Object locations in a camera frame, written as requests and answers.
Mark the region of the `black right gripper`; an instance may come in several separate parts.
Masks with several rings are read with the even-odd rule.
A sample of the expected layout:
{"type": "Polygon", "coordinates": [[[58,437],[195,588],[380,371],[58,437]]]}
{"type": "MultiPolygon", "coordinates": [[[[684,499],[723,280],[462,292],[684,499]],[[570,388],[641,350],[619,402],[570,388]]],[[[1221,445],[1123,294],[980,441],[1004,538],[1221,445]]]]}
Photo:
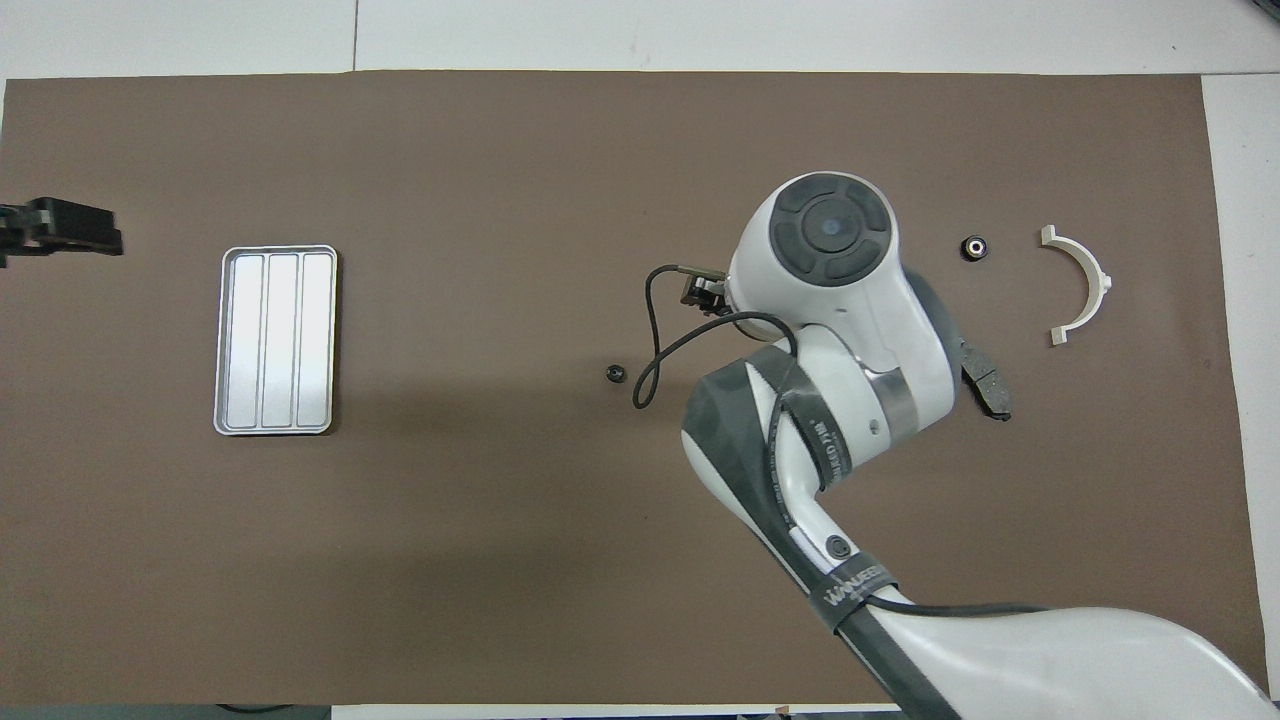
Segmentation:
{"type": "Polygon", "coordinates": [[[732,311],[726,296],[727,273],[718,270],[681,270],[685,284],[680,302],[695,307],[705,316],[723,316],[732,311]]]}

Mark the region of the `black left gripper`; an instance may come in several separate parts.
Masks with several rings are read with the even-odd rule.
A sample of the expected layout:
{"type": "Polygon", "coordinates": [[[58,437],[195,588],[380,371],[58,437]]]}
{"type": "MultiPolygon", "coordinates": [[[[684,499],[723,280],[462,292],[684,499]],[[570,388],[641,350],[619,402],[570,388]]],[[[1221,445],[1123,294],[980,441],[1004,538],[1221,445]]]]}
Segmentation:
{"type": "Polygon", "coordinates": [[[61,199],[41,197],[29,206],[1,205],[1,266],[9,258],[55,252],[124,254],[114,211],[61,199]]]}

